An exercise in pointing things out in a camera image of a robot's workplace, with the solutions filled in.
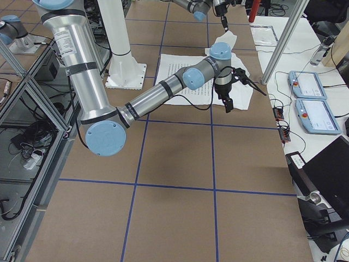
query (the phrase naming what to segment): black band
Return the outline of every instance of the black band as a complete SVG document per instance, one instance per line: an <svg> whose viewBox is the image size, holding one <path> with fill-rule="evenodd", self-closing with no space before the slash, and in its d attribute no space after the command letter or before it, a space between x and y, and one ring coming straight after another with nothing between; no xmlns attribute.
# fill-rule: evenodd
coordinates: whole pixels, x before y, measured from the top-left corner
<svg viewBox="0 0 349 262"><path fill-rule="evenodd" d="M172 98L173 97L173 92L172 92L170 86L165 81L160 81L159 84L161 84L164 87L164 89L166 90L167 95L169 96L169 98Z"/></svg>
<svg viewBox="0 0 349 262"><path fill-rule="evenodd" d="M192 4L192 1L190 1L189 3L188 3L188 6L186 7L186 9L190 12L190 6L191 6L191 4Z"/></svg>
<svg viewBox="0 0 349 262"><path fill-rule="evenodd" d="M118 114L119 111L117 109L115 109L115 111L112 111L106 115L102 115L102 116L99 116L99 117L96 117L96 118L91 118L91 119L88 119L88 120L81 120L81 124L92 124L92 123L96 123L96 122L99 122L99 121L103 121L103 120L106 120L112 116L115 116L116 114Z"/></svg>
<svg viewBox="0 0 349 262"><path fill-rule="evenodd" d="M77 9L62 9L49 12L41 17L41 21L44 23L46 20L62 15L82 15L85 16L85 12Z"/></svg>
<svg viewBox="0 0 349 262"><path fill-rule="evenodd" d="M131 115L135 120L139 119L140 116L137 114L136 110L133 108L133 106L130 103L125 104L126 108L129 110Z"/></svg>
<svg viewBox="0 0 349 262"><path fill-rule="evenodd" d="M83 64L74 64L70 67L67 67L65 71L67 72L67 76L71 76L87 70L97 69L97 68L98 66L96 62L89 62L89 63L83 63Z"/></svg>
<svg viewBox="0 0 349 262"><path fill-rule="evenodd" d="M179 78L179 76L176 75L176 74L173 74L173 75L178 79L178 81L180 82L180 85L182 86L182 89L183 89L183 88L184 88L184 85L183 85L181 79Z"/></svg>
<svg viewBox="0 0 349 262"><path fill-rule="evenodd" d="M21 39L21 38L23 38L23 37L26 37L27 35L28 35L28 32L25 33L24 35L20 36L20 37L17 37L16 39Z"/></svg>
<svg viewBox="0 0 349 262"><path fill-rule="evenodd" d="M113 55L116 55L116 56L125 56L125 55L128 55L130 52L131 52L131 49L130 49L130 51L128 51L127 53L123 53L122 55L118 55L117 53L113 53Z"/></svg>
<svg viewBox="0 0 349 262"><path fill-rule="evenodd" d="M129 128L130 125L129 125L128 122L125 120L124 116L120 113L120 111L119 111L118 109L116 109L116 111L118 111L119 118L120 118L121 122L124 124L125 128Z"/></svg>
<svg viewBox="0 0 349 262"><path fill-rule="evenodd" d="M220 75L220 70L219 70L217 61L211 56L206 57L204 60L207 61L212 66L214 75L217 78Z"/></svg>

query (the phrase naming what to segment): floor tile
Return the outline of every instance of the floor tile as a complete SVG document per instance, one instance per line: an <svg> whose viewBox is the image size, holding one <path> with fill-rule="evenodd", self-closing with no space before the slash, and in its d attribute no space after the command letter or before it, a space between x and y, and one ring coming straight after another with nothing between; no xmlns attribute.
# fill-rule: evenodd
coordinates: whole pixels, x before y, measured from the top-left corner
<svg viewBox="0 0 349 262"><path fill-rule="evenodd" d="M130 44L160 45L165 22L126 20Z"/></svg>
<svg viewBox="0 0 349 262"><path fill-rule="evenodd" d="M217 213L220 262L313 261L296 197L218 192Z"/></svg>
<svg viewBox="0 0 349 262"><path fill-rule="evenodd" d="M7 10L27 10L32 5L33 5L33 2L29 0L15 0L6 9Z"/></svg>
<svg viewBox="0 0 349 262"><path fill-rule="evenodd" d="M137 187L124 262L215 261L213 193Z"/></svg>
<svg viewBox="0 0 349 262"><path fill-rule="evenodd" d="M144 122L134 123L126 131L127 140L124 148L111 157L95 155L86 149L77 137L61 177L134 183L144 129Z"/></svg>
<svg viewBox="0 0 349 262"><path fill-rule="evenodd" d="M194 18L194 15L187 9L180 7L178 4L170 3L169 15L167 16L168 21L179 21L179 22L191 22L197 23L198 21Z"/></svg>
<svg viewBox="0 0 349 262"><path fill-rule="evenodd" d="M60 181L26 262L119 261L133 186Z"/></svg>
<svg viewBox="0 0 349 262"><path fill-rule="evenodd" d="M207 47L207 25L204 23L167 22L164 45Z"/></svg>
<svg viewBox="0 0 349 262"><path fill-rule="evenodd" d="M139 183L212 188L209 126L148 124Z"/></svg>
<svg viewBox="0 0 349 262"><path fill-rule="evenodd" d="M219 189L294 194L276 130L214 127L214 159Z"/></svg>
<svg viewBox="0 0 349 262"><path fill-rule="evenodd" d="M238 37L235 43L234 49L256 50L255 43L252 38L250 26L231 25L229 27L229 30ZM222 28L222 25L209 24L208 35L209 35L210 46L214 44L217 37L220 37L223 34L224 34L224 29Z"/></svg>
<svg viewBox="0 0 349 262"><path fill-rule="evenodd" d="M22 23L41 23L40 16L37 11L26 11L21 16Z"/></svg>
<svg viewBox="0 0 349 262"><path fill-rule="evenodd" d="M165 21L168 5L160 1L133 1L126 19Z"/></svg>
<svg viewBox="0 0 349 262"><path fill-rule="evenodd" d="M131 45L133 57L140 64L147 64L146 76L154 77L159 58L159 46Z"/></svg>
<svg viewBox="0 0 349 262"><path fill-rule="evenodd" d="M248 110L234 109L228 114L220 105L213 106L213 123L233 126L276 128L272 106L268 97L253 91Z"/></svg>
<svg viewBox="0 0 349 262"><path fill-rule="evenodd" d="M1 0L1 2L0 2L0 11L2 9L7 8L7 6L9 6L12 2L14 2L14 0Z"/></svg>
<svg viewBox="0 0 349 262"><path fill-rule="evenodd" d="M263 78L263 72L261 69L260 62L258 60L257 51L233 50L233 52L237 55L238 58L241 59L243 64L246 66L246 68L250 72L249 78L253 82L260 82L261 79Z"/></svg>
<svg viewBox="0 0 349 262"><path fill-rule="evenodd" d="M34 30L31 31L33 34L43 35L45 37L53 38L52 31L46 28L42 24L38 24Z"/></svg>

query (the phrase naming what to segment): power adapter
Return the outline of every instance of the power adapter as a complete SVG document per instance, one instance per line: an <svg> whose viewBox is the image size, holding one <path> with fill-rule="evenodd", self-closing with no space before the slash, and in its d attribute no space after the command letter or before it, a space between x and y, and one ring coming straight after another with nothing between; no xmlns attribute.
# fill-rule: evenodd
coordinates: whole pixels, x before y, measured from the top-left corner
<svg viewBox="0 0 349 262"><path fill-rule="evenodd" d="M18 134L11 138L11 142L15 145L17 149L23 149L21 144L27 142L27 139L23 134Z"/></svg>

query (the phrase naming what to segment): white column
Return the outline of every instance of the white column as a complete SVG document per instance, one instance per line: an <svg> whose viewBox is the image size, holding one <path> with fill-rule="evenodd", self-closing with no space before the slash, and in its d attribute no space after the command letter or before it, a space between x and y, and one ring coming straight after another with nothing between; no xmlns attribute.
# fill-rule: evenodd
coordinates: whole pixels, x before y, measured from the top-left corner
<svg viewBox="0 0 349 262"><path fill-rule="evenodd" d="M121 0L98 0L98 5L113 52L106 87L141 89L147 65L131 54Z"/></svg>

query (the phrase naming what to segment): brown cardboard floor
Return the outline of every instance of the brown cardboard floor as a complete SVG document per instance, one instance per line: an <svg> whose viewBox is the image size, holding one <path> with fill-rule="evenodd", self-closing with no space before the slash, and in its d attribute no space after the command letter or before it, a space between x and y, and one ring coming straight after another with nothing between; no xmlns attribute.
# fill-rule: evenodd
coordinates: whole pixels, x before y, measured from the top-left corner
<svg viewBox="0 0 349 262"><path fill-rule="evenodd" d="M52 36L31 1L1 0L0 9L21 16L33 33ZM244 9L230 7L227 17L238 36L233 51L258 81ZM152 1L132 3L127 27L147 75L141 91L107 90L113 105L153 86L161 53L203 55L224 32L212 12L196 22L173 3ZM0 66L9 73L3 59ZM75 141L26 259L311 260L270 102L256 92L248 111L230 114L221 106L164 105L128 130L125 148L113 157L97 157Z"/></svg>

